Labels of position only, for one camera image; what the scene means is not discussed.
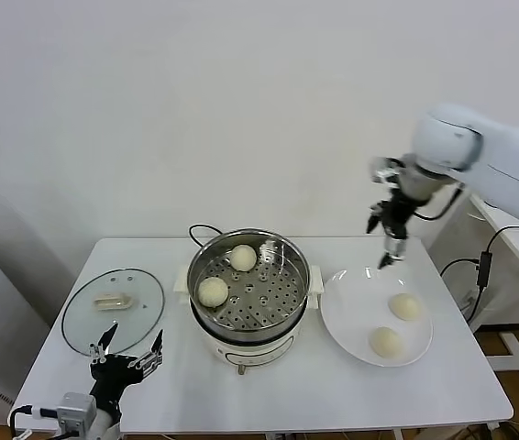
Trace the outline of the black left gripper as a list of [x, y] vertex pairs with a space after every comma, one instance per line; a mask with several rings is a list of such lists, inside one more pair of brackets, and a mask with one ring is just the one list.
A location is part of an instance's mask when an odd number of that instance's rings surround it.
[[163, 330], [161, 329], [150, 350], [140, 357], [107, 355], [118, 323], [106, 330], [96, 343], [89, 345], [90, 367], [94, 385], [90, 394], [97, 409], [117, 409], [127, 387], [139, 384], [144, 374], [151, 374], [162, 364]]

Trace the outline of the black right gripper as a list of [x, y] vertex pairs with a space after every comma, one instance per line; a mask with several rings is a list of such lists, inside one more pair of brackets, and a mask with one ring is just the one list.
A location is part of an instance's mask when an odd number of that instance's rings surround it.
[[377, 202], [370, 207], [366, 233], [370, 234], [381, 221], [386, 234], [384, 253], [378, 264], [382, 270], [403, 260], [408, 237], [406, 224], [414, 213], [414, 200], [402, 192], [392, 192], [387, 201]]

